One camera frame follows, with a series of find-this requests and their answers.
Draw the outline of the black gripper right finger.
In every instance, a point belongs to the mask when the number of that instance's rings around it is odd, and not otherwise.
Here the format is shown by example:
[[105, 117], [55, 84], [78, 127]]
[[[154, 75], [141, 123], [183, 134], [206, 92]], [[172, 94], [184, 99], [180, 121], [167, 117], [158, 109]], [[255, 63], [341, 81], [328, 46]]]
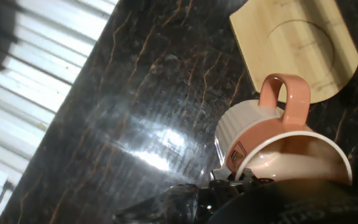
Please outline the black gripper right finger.
[[262, 185], [272, 184], [274, 180], [269, 178], [261, 178], [258, 179], [255, 174], [252, 172], [251, 169], [244, 169], [243, 170], [244, 178], [242, 180], [243, 187], [259, 187]]

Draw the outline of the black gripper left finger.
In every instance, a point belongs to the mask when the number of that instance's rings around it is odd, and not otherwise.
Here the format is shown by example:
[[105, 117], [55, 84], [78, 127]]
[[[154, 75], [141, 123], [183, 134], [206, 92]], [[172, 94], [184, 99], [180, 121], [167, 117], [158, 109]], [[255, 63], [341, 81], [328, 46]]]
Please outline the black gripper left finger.
[[195, 223], [206, 223], [228, 201], [238, 196], [237, 189], [229, 182], [231, 175], [226, 166], [211, 171], [208, 186], [199, 189]]

